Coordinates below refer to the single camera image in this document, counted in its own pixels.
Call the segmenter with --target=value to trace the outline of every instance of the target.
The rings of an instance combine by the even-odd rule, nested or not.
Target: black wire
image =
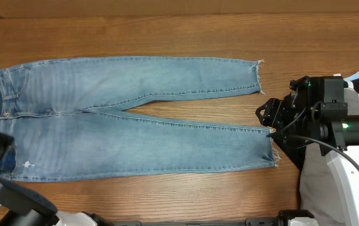
[[[286,125],[286,126],[285,126],[284,128],[282,128],[281,130],[276,131],[276,132],[272,132],[272,133],[266,135],[266,137],[274,137],[274,136],[276,136],[276,135],[278,135],[278,134],[280,134],[280,133],[285,132],[290,126],[292,126],[296,121],[298,121],[298,119],[301,118],[301,116],[303,115],[303,113],[305,112],[305,110],[306,110],[306,107],[304,107],[304,109],[301,111],[301,113],[299,113],[299,115],[298,115],[292,122],[290,122],[288,125]]]
[[[292,135],[292,134],[285,134],[284,136],[287,137],[287,138],[294,138],[294,139],[302,139],[302,140],[306,140],[306,141],[312,141],[312,142],[317,143],[319,145],[326,146],[326,147],[334,150],[338,154],[342,155],[344,158],[346,158],[353,166],[355,166],[355,168],[359,172],[359,165],[353,159],[351,159],[347,154],[345,154],[343,151],[340,151],[339,149],[333,147],[332,145],[329,145],[329,144],[326,144],[326,143],[324,143],[322,141],[312,139],[310,137],[305,137],[305,136]]]
[[[312,107],[312,111],[311,111],[311,118],[312,118],[312,122],[315,122],[315,111],[316,111],[316,108],[318,107],[319,104],[322,104],[323,102],[322,101],[317,101],[313,107]]]
[[[312,142],[308,141],[308,142],[302,143],[302,144],[297,145],[297,146],[290,146],[290,145],[287,144],[287,147],[293,148],[293,149],[299,149],[299,148],[306,147],[307,145],[310,145],[310,144],[312,144]]]

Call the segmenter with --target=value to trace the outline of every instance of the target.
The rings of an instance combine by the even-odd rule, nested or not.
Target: ripped denim
[[[0,70],[1,162],[17,181],[69,181],[274,166],[265,127],[130,114],[154,100],[260,92],[259,62],[123,56],[43,60]]]

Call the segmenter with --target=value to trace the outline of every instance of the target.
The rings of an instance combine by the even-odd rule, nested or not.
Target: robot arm
[[[344,87],[341,77],[291,80],[294,94],[284,100],[270,99],[256,114],[262,125],[277,129],[269,136],[300,170],[304,147],[320,144],[337,186],[345,223],[359,225],[359,116],[348,116]]]

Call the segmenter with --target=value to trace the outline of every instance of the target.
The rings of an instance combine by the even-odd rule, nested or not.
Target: gray cloth
[[[344,89],[344,97],[348,103],[348,114],[359,115],[359,94],[353,89]],[[299,192],[301,209],[309,210],[320,226],[345,225],[336,182],[317,144],[306,148]]]

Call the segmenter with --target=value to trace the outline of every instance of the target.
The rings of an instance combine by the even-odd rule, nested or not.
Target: light blue jeans
[[[0,132],[15,138],[1,163],[18,181],[274,166],[265,127],[130,114],[154,100],[260,91],[259,62],[124,56],[43,60],[0,70]]]

